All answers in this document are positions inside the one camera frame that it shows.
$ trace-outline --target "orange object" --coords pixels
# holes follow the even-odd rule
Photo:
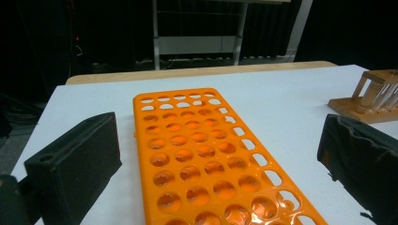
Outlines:
[[[327,224],[215,89],[133,108],[146,224]]]

